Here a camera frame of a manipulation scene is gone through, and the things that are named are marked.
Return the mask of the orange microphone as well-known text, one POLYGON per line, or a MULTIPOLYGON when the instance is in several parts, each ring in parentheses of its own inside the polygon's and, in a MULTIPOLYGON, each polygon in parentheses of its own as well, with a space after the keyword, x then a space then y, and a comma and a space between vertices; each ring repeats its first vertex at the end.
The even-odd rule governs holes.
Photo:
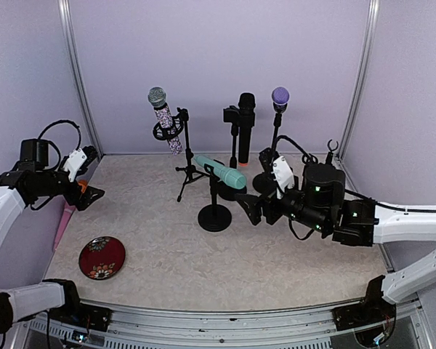
POLYGON ((87 186, 88 186, 88 182, 86 180, 79 180, 78 184, 81 188, 81 192, 84 193, 86 191, 87 186))

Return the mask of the pink microphone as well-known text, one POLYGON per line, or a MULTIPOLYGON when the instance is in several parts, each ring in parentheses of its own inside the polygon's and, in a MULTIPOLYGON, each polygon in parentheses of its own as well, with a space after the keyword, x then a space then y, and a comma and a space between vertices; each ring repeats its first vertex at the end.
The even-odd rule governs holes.
POLYGON ((76 208, 74 206, 72 206, 68 203, 65 203, 63 211, 62 211, 62 216, 60 218, 60 223, 59 223, 59 226, 57 228, 57 232, 56 232, 56 235, 54 238, 54 246, 53 246, 54 252, 56 251, 56 249, 59 245, 59 242, 61 241, 61 238, 62 238, 62 236, 63 236, 63 234, 68 226, 68 223, 70 222, 70 219, 71 219, 75 209, 76 208))

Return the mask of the teal microphone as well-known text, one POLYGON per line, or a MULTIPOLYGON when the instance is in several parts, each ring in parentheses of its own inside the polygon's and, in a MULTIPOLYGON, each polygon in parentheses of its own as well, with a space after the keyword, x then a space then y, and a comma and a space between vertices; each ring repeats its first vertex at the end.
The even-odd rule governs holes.
POLYGON ((213 174, 218 177, 225 185, 230 188, 240 190, 246 187, 246 176, 239 172, 237 169, 226 167, 224 164, 219 163, 213 159, 210 159, 205 155, 196 155, 193 160, 197 165, 203 167, 206 166, 213 168, 213 174))

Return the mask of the black stand of teal microphone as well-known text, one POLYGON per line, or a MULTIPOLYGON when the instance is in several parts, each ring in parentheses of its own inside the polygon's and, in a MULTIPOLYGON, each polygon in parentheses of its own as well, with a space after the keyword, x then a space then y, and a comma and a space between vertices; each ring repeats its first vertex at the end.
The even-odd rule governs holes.
POLYGON ((209 175, 211 203, 198 213, 198 224, 208 232, 218 233, 230 226, 232 214, 226 206, 217 202, 219 178, 214 174, 214 167, 205 164, 204 169, 209 175))

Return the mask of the black stand of orange microphone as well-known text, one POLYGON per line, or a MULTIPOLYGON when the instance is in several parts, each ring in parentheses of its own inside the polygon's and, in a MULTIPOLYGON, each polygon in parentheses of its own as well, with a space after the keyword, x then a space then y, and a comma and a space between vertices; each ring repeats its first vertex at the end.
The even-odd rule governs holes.
POLYGON ((332 142, 333 142, 333 140, 329 140, 327 142, 328 152, 326 154, 326 160, 325 160, 325 164, 327 164, 327 165, 332 165, 335 152, 339 148, 339 142, 338 141, 336 141, 334 145, 332 144, 332 142))

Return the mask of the black stand of pink microphone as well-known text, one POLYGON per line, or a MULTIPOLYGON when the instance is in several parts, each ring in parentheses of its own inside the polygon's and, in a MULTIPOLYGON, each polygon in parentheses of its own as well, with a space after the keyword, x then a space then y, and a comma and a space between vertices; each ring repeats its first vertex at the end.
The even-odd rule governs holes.
POLYGON ((302 155, 302 163, 306 166, 317 164, 318 162, 318 158, 311 153, 304 153, 302 155))

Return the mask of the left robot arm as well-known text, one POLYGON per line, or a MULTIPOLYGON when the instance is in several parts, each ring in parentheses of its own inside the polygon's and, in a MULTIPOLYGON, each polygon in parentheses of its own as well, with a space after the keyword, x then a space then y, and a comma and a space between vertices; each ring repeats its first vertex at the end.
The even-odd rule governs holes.
MULTIPOLYGON (((12 170, 0 174, 0 248, 15 220, 39 198, 62 196, 69 205, 84 211, 104 196, 103 190, 83 187, 77 181, 97 158, 95 147, 77 147, 62 157, 60 164, 49 168, 49 148, 53 145, 52 141, 41 138, 23 140, 19 161, 12 170)), ((0 289, 0 334, 45 310, 64 315, 74 324, 87 316, 87 308, 80 302, 73 281, 43 280, 30 286, 0 289)))

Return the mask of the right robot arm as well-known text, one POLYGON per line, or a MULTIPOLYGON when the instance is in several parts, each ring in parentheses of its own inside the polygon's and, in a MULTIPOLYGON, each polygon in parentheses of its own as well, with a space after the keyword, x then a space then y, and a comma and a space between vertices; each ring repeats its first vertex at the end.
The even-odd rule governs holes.
MULTIPOLYGON (((436 242, 436 205, 401 206, 382 203, 359 193, 347 200, 346 175, 328 153, 323 162, 304 155, 302 177, 295 176, 284 157, 272 162, 272 180, 259 196, 236 195, 253 225, 281 217, 319 232, 346 246, 373 246, 396 241, 436 242)), ((333 309, 337 329, 385 321, 396 305, 436 283, 436 249, 411 265, 368 282, 365 296, 353 305, 333 309)))

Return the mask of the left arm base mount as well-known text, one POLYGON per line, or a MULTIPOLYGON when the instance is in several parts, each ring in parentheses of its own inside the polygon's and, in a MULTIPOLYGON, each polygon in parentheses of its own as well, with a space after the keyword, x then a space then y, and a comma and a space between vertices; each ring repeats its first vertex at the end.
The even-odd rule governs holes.
POLYGON ((106 332, 112 317, 112 310, 81 303, 72 313, 62 308, 55 308, 51 309, 49 314, 52 320, 60 321, 64 324, 78 326, 86 330, 106 332))

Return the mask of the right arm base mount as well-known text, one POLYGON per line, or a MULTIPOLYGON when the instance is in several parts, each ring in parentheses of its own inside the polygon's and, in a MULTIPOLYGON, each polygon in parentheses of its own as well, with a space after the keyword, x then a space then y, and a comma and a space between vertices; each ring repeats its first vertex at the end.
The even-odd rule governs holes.
POLYGON ((396 316, 396 305, 386 302, 384 305, 356 303, 337 307, 332 310, 337 331, 355 329, 376 324, 396 316))

